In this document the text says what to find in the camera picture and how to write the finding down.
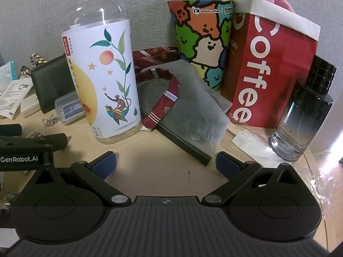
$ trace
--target wooden floor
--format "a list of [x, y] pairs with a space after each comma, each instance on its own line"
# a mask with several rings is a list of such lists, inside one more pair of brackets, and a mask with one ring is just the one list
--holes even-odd
[[336, 232], [337, 245], [343, 241], [343, 166], [339, 164], [339, 159], [339, 156], [329, 155], [316, 160], [320, 172], [334, 177], [337, 182], [329, 210], [334, 220], [333, 230]]

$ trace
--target orange star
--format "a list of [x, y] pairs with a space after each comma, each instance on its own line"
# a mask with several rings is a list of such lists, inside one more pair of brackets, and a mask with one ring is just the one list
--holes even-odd
[[96, 67], [96, 65], [93, 65], [93, 62], [90, 64], [90, 65], [87, 65], [87, 66], [89, 66], [89, 70], [94, 70], [94, 67]]

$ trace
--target white bottle label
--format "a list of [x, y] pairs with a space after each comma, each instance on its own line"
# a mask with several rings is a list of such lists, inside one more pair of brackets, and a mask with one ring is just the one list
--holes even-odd
[[62, 40], [88, 124], [99, 138], [120, 134], [141, 120], [130, 22], [78, 29]]

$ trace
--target clear plastic box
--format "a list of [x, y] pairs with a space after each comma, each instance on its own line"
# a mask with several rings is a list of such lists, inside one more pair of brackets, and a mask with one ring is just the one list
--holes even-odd
[[64, 124], [70, 124], [85, 116], [82, 105], [78, 99], [78, 94], [73, 91], [55, 100], [56, 115]]

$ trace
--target black ribbed surface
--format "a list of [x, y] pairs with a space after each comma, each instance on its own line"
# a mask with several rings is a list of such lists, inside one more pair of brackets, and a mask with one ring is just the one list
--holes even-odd
[[313, 91], [325, 96], [329, 93], [337, 68], [322, 58], [314, 55], [306, 85]]
[[89, 236], [63, 245], [20, 241], [8, 257], [323, 257], [312, 239], [265, 242], [238, 231], [220, 208], [196, 197], [138, 197], [112, 209]]

